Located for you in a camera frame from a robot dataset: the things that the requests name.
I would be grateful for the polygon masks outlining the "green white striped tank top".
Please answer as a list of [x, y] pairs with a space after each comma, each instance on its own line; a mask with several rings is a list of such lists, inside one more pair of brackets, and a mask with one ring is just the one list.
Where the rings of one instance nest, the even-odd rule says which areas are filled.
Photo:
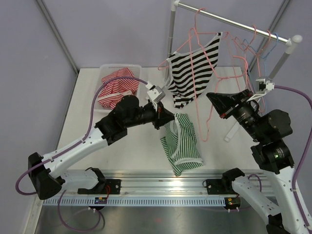
[[175, 113], [174, 120], [165, 124], [160, 143], [175, 176], [202, 167], [204, 161], [197, 149], [195, 128], [189, 116]]

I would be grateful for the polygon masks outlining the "black white striped tank top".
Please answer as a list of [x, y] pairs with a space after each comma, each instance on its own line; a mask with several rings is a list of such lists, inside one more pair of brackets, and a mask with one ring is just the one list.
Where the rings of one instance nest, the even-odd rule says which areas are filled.
[[173, 52], [167, 58], [169, 76], [165, 87], [171, 92], [174, 107], [181, 109], [206, 89], [218, 62], [222, 32], [218, 32], [203, 49], [188, 53]]

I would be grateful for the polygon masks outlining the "red white striped tank top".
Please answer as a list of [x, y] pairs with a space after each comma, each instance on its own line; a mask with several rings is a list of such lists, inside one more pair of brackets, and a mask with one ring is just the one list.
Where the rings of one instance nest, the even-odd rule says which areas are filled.
[[[101, 78], [101, 82], [105, 83], [113, 78], [131, 77], [134, 78], [133, 72], [129, 68], [121, 68]], [[139, 87], [139, 81], [125, 78], [117, 79], [109, 82], [99, 93], [97, 101], [105, 109], [114, 109], [118, 102], [124, 96], [135, 95]]]

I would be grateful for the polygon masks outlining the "pink wire hanger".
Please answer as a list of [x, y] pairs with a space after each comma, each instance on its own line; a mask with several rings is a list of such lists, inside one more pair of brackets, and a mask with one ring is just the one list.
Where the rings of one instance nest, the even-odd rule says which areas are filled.
[[264, 78], [268, 72], [266, 68], [266, 60], [267, 57], [270, 55], [270, 52], [267, 51], [267, 47], [271, 43], [271, 32], [268, 30], [269, 38], [264, 39], [264, 44], [260, 44], [257, 48], [254, 47], [254, 40], [256, 35], [252, 37], [251, 40], [247, 39], [240, 39], [236, 37], [234, 39], [238, 49], [241, 50], [241, 53], [246, 56], [248, 53], [252, 55], [252, 60], [249, 63], [247, 68], [247, 86], [251, 88], [252, 91], [255, 91], [255, 82], [257, 78]]

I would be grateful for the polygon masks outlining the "blue wire hanger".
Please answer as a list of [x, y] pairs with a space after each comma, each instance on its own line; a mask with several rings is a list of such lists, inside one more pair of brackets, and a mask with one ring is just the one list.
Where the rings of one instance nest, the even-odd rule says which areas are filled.
[[[266, 60], [267, 60], [268, 56], [270, 55], [270, 53], [272, 52], [272, 50], [277, 46], [278, 42], [279, 42], [279, 39], [277, 39], [277, 42], [275, 43], [275, 45], [269, 50], [269, 52], [265, 56], [262, 56], [261, 53], [270, 44], [270, 40], [265, 44], [265, 46], [261, 50], [259, 49], [258, 51], [256, 51], [256, 50], [254, 50], [253, 47], [251, 47], [252, 51], [256, 53], [257, 70], [258, 70], [258, 73], [260, 76], [261, 76], [261, 69], [260, 69], [260, 65], [259, 65], [259, 59], [263, 60], [264, 76], [267, 77], [268, 73], [267, 73], [267, 68], [266, 68]], [[249, 79], [249, 86], [250, 86], [251, 90], [253, 91], [254, 86], [252, 83], [253, 78], [251, 77], [251, 68], [248, 68], [247, 74], [248, 74], [248, 79]], [[266, 112], [266, 103], [265, 103], [265, 100], [263, 97], [257, 100], [257, 102], [260, 102], [260, 101], [263, 102], [263, 106], [259, 107], [259, 113], [261, 115], [263, 115]]]

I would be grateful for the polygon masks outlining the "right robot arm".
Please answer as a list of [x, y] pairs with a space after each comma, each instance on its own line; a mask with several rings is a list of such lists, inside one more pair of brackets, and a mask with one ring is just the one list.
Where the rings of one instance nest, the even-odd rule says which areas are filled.
[[293, 132], [289, 114], [275, 109], [260, 116], [252, 95], [248, 89], [236, 94], [206, 94], [222, 119], [234, 117], [256, 142], [251, 147], [252, 156], [269, 180], [277, 204], [255, 188], [238, 168], [223, 173], [220, 189], [244, 198], [263, 219], [267, 233], [310, 234], [312, 216], [296, 181], [299, 168], [294, 166], [283, 140]]

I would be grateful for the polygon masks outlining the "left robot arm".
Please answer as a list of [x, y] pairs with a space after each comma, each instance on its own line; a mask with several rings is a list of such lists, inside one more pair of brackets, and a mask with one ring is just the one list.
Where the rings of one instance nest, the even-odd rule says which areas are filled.
[[62, 190], [76, 190], [83, 195], [107, 193], [107, 179], [100, 169], [89, 168], [82, 173], [71, 173], [68, 168], [127, 136], [130, 127], [152, 123], [155, 129], [159, 129], [174, 118], [174, 114], [165, 109], [161, 102], [156, 105], [148, 102], [140, 107], [137, 97], [123, 97], [84, 137], [55, 152], [29, 156], [28, 175], [35, 193], [41, 200], [49, 199]]

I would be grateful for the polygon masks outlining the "white plastic basket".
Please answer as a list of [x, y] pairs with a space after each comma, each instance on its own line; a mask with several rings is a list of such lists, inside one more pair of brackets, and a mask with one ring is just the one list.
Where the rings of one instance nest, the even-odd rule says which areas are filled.
[[[102, 77], [109, 75], [112, 72], [117, 71], [121, 68], [129, 68], [133, 72], [135, 78], [139, 78], [141, 75], [141, 66], [139, 66], [139, 65], [134, 65], [134, 64], [105, 64], [105, 65], [102, 65], [99, 69], [99, 75], [98, 75], [97, 85], [95, 87], [95, 93], [103, 85], [103, 83], [101, 82]], [[135, 94], [136, 97], [139, 96], [141, 87], [142, 87], [142, 85], [139, 83], [138, 90]], [[94, 110], [96, 112], [100, 112], [100, 113], [108, 113], [111, 111], [111, 109], [105, 109], [101, 105], [99, 105], [97, 99], [95, 101]]]

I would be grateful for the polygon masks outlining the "white clothes rack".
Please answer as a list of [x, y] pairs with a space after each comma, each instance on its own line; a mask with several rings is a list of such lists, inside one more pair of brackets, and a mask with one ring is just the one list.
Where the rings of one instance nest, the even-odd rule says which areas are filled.
[[[280, 8], [279, 8], [279, 10], [277, 12], [277, 15], [275, 16], [275, 18], [273, 20], [273, 23], [275, 22], [277, 24], [277, 21], [279, 21], [281, 19], [282, 15], [284, 14], [284, 11], [287, 9], [287, 7], [290, 4], [290, 2], [291, 2], [291, 0], [284, 0], [283, 1], [283, 3], [281, 4], [281, 6], [280, 6]], [[171, 11], [176, 10], [178, 7], [181, 7], [183, 9], [186, 9], [186, 10], [189, 10], [189, 11], [192, 11], [192, 12], [195, 12], [197, 10], [197, 8], [195, 8], [193, 6], [190, 6], [188, 4], [182, 3], [180, 0], [172, 0], [171, 1]], [[201, 11], [200, 15], [204, 15], [204, 16], [209, 17], [211, 19], [214, 19], [214, 20], [220, 21], [222, 23], [225, 23], [225, 24], [228, 24], [228, 25], [231, 25], [231, 26], [243, 29], [245, 31], [249, 31], [249, 32], [252, 32], [252, 33], [256, 32], [256, 35], [260, 35], [260, 36], [262, 36], [264, 38], [267, 38], [267, 39], [269, 38], [269, 33], [268, 32], [259, 30], [254, 25], [251, 27], [251, 26], [248, 26], [248, 25], [245, 25], [245, 24], [233, 21], [231, 19], [227, 19], [227, 18], [218, 16], [216, 14], [207, 12], [206, 10]], [[292, 38], [286, 39], [286, 38], [283, 38], [283, 37], [279, 37], [277, 34], [274, 34], [274, 33], [271, 33], [271, 34], [272, 34], [271, 35], [271, 40], [277, 41], [277, 39], [279, 39], [279, 43], [283, 43], [285, 46], [287, 46], [286, 51], [281, 56], [281, 58], [279, 59], [278, 63], [275, 65], [275, 67], [273, 68], [271, 73], [266, 77], [267, 79], [270, 79], [271, 82], [272, 82], [273, 79], [275, 78], [276, 74], [279, 72], [279, 70], [281, 69], [283, 64], [288, 59], [288, 57], [293, 53], [293, 51], [295, 50], [297, 45], [299, 45], [302, 42], [303, 38], [302, 38], [301, 35], [294, 35]], [[215, 91], [217, 91], [218, 85], [219, 85], [219, 83], [216, 84]], [[209, 129], [209, 121], [210, 121], [210, 119], [212, 117], [212, 111], [213, 111], [213, 108], [211, 107], [210, 115], [209, 115], [208, 119], [206, 120], [207, 129]]]

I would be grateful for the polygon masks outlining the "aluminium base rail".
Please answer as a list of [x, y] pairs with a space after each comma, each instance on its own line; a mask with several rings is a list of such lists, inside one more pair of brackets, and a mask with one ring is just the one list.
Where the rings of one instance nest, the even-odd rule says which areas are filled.
[[206, 179], [221, 178], [222, 170], [195, 170], [181, 176], [169, 170], [103, 170], [106, 178], [121, 180], [120, 196], [205, 196]]

